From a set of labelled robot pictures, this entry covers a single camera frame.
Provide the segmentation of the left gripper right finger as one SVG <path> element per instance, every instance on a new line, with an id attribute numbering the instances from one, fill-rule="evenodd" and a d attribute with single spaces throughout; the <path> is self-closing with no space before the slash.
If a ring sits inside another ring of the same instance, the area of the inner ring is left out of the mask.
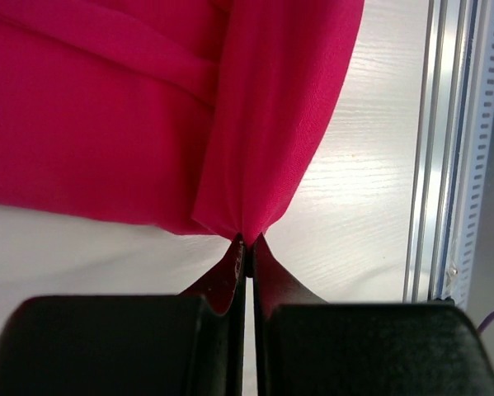
<path id="1" fill-rule="evenodd" d="M 252 280 L 261 395 L 494 395 L 480 337 L 450 303 L 329 303 L 263 237 Z"/>

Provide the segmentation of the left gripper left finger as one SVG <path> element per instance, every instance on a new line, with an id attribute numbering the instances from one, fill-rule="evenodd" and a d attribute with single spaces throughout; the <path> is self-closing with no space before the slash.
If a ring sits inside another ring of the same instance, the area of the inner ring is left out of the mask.
<path id="1" fill-rule="evenodd" d="M 46 295 L 0 334 L 0 395 L 239 395 L 241 236 L 178 295 Z"/>

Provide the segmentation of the magenta t shirt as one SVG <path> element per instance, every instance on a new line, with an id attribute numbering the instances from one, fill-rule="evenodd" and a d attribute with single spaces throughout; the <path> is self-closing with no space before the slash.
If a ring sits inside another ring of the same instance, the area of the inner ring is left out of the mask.
<path id="1" fill-rule="evenodd" d="M 287 210 L 361 1 L 0 1 L 0 205 L 241 234 Z"/>

